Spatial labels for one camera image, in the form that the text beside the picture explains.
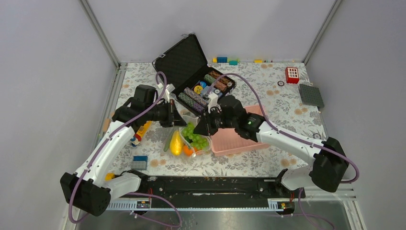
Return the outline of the green toy grape bunch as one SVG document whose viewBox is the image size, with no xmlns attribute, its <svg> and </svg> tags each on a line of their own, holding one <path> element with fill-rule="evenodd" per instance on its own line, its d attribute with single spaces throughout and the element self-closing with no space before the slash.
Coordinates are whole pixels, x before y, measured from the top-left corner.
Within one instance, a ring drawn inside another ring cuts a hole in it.
<svg viewBox="0 0 406 230">
<path fill-rule="evenodd" d="M 182 128 L 180 133 L 185 138 L 186 142 L 197 150 L 206 150 L 209 147 L 209 140 L 206 136 L 197 135 L 193 133 L 195 125 L 191 122 L 187 123 L 187 126 Z"/>
</svg>

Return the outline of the clear zip top bag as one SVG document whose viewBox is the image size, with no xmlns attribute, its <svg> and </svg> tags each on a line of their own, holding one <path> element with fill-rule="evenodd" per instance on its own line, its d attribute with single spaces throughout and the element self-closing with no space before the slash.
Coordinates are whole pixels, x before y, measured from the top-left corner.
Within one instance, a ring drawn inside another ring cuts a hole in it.
<svg viewBox="0 0 406 230">
<path fill-rule="evenodd" d="M 182 118 L 187 126 L 172 127 L 164 141 L 162 152 L 184 159 L 196 158 L 211 152 L 212 142 L 207 136 L 194 134 L 194 129 L 199 121 L 198 117 L 183 114 Z"/>
</svg>

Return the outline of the yellow toy mango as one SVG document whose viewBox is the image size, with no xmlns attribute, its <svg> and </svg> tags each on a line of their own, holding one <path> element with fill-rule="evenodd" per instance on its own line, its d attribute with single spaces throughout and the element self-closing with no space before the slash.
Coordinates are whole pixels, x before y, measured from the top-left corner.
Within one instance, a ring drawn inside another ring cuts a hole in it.
<svg viewBox="0 0 406 230">
<path fill-rule="evenodd" d="M 169 150 L 174 156 L 180 156 L 183 148 L 183 141 L 179 130 L 173 132 L 169 143 Z"/>
</svg>

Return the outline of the green toy cucumber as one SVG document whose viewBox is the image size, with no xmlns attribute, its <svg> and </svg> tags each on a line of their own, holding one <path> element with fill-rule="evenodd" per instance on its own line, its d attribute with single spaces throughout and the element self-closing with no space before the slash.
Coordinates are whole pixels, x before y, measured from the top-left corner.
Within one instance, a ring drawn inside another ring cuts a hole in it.
<svg viewBox="0 0 406 230">
<path fill-rule="evenodd" d="M 168 138 L 165 141 L 165 145 L 164 145 L 164 148 L 163 148 L 164 152 L 167 152 L 169 150 L 170 142 L 172 140 L 172 136 L 173 136 L 174 131 L 175 130 L 170 131 L 170 133 L 168 135 Z"/>
</svg>

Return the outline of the pink plastic basket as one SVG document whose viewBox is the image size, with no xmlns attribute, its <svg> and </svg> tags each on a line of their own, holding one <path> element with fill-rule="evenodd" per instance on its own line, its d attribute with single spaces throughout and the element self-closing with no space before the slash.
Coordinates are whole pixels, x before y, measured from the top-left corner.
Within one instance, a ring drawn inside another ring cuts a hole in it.
<svg viewBox="0 0 406 230">
<path fill-rule="evenodd" d="M 211 141 L 211 150 L 217 157 L 262 150 L 270 147 L 270 145 L 266 143 L 244 139 L 232 128 L 218 129 L 218 131 L 211 136 Z"/>
</svg>

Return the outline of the orange toy tangerine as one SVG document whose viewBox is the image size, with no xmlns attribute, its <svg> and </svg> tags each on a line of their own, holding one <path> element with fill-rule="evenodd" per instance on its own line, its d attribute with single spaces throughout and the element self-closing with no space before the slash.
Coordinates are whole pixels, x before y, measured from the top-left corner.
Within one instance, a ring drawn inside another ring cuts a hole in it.
<svg viewBox="0 0 406 230">
<path fill-rule="evenodd" d="M 197 149 L 193 146 L 184 145 L 183 146 L 183 153 L 187 157 L 196 157 L 197 156 Z"/>
</svg>

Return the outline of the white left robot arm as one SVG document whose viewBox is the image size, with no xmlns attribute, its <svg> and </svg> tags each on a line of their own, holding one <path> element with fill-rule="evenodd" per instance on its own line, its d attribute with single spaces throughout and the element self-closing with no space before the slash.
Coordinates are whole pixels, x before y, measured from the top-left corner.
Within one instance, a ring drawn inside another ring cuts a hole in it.
<svg viewBox="0 0 406 230">
<path fill-rule="evenodd" d="M 147 194 L 148 183 L 135 173 L 126 172 L 110 181 L 105 176 L 123 147 L 148 121 L 162 127 L 186 126 L 167 85 L 137 86 L 134 95 L 116 109 L 106 134 L 85 162 L 73 174 L 62 175 L 60 184 L 70 218 L 74 207 L 99 216 L 112 200 L 131 192 L 137 197 Z"/>
</svg>

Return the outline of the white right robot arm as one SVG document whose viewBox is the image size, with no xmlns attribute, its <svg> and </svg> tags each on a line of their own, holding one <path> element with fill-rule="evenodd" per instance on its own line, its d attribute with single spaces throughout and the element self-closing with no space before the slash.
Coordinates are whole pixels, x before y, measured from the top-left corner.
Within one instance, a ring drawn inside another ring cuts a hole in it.
<svg viewBox="0 0 406 230">
<path fill-rule="evenodd" d="M 281 127 L 272 127 L 263 115 L 247 112 L 234 96 L 226 96 L 220 104 L 204 112 L 194 134 L 212 136 L 219 129 L 233 129 L 241 138 L 265 143 L 300 158 L 307 166 L 282 170 L 275 180 L 275 193 L 287 197 L 298 188 L 315 185 L 334 193 L 349 166 L 340 142 L 307 138 Z"/>
</svg>

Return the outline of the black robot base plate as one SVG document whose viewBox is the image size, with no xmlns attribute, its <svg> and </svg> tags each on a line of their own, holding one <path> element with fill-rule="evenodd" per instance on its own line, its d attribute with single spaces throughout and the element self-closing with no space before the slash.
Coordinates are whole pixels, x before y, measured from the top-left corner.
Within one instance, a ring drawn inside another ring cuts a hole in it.
<svg viewBox="0 0 406 230">
<path fill-rule="evenodd" d="M 143 177 L 138 193 L 152 194 L 153 208 L 266 208 L 268 200 L 294 201 L 305 192 L 289 191 L 274 178 L 258 177 Z"/>
</svg>

